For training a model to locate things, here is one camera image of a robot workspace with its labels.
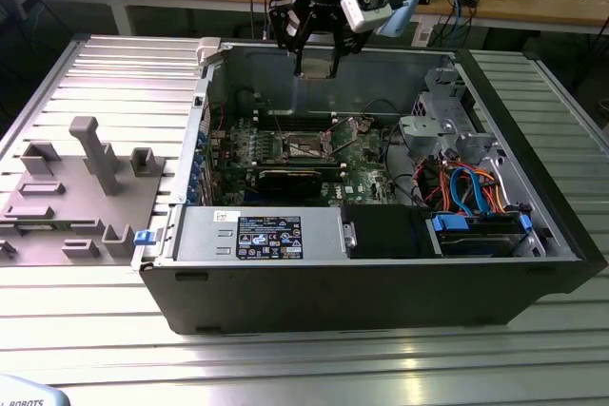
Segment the floor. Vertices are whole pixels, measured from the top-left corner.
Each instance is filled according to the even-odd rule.
[[[77,33],[116,33],[110,10],[105,6],[65,3],[51,3],[49,6]],[[0,26],[0,134],[6,131],[70,39],[65,29],[42,5],[31,2],[27,8],[29,16],[23,24],[16,24],[13,18],[7,18]],[[248,16],[241,12],[196,10],[188,19],[185,10],[132,7],[130,14],[140,35],[249,36]],[[4,15],[0,13],[0,21],[3,18]],[[256,24],[261,25],[262,19],[262,15],[258,15]],[[399,39],[375,36],[370,43],[408,46],[414,29],[413,24]],[[457,43],[456,46],[534,52],[570,89],[574,72],[582,62],[588,62],[588,36],[472,28],[463,39],[466,39],[466,43]],[[609,58],[605,56],[589,62],[591,70],[574,93],[590,116],[603,127],[607,119],[599,110],[599,100],[609,98],[609,85],[605,81],[609,72]]]

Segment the blue clip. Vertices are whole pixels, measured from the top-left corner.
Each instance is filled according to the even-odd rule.
[[[526,214],[521,214],[521,224],[522,228],[527,232],[533,228],[533,223],[531,222],[531,218],[529,218]]]
[[[135,232],[133,244],[136,246],[152,246],[156,244],[156,230],[138,230]]]
[[[199,134],[197,135],[197,147],[202,147],[205,143],[207,143],[206,134],[199,131]]]
[[[467,220],[461,214],[439,214],[432,221],[434,230],[469,230]]]
[[[196,187],[199,183],[199,178],[194,173],[190,173],[190,179],[188,180],[188,186]]]

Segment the blue latch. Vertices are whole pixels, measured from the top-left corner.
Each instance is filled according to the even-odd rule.
[[[521,224],[522,228],[527,232],[533,228],[533,223],[531,222],[531,218],[529,218],[526,214],[521,214]]]
[[[138,230],[135,232],[133,244],[136,246],[152,246],[156,244],[156,230]]]
[[[439,214],[432,221],[434,230],[469,230],[467,220],[461,214]]]

